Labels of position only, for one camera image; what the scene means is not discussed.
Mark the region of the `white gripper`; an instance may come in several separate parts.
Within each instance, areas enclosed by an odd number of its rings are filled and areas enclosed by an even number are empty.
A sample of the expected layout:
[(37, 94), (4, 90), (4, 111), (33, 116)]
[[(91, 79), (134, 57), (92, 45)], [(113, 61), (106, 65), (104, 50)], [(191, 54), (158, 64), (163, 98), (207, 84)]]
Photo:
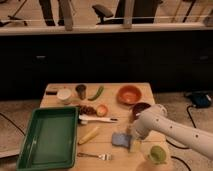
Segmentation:
[(139, 152), (142, 141), (154, 128), (154, 118), (152, 115), (141, 114), (131, 125), (130, 133), (132, 140), (130, 142), (130, 153)]

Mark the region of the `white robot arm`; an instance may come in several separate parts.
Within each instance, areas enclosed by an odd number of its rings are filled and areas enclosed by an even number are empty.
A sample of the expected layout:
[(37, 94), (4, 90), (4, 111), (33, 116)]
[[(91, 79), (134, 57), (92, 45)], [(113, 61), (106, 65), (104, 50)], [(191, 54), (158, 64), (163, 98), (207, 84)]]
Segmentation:
[(188, 127), (168, 119), (167, 110), (161, 104), (154, 104), (138, 113), (138, 118), (131, 126), (131, 135), (134, 139), (144, 140), (151, 131), (169, 136), (213, 160), (213, 133)]

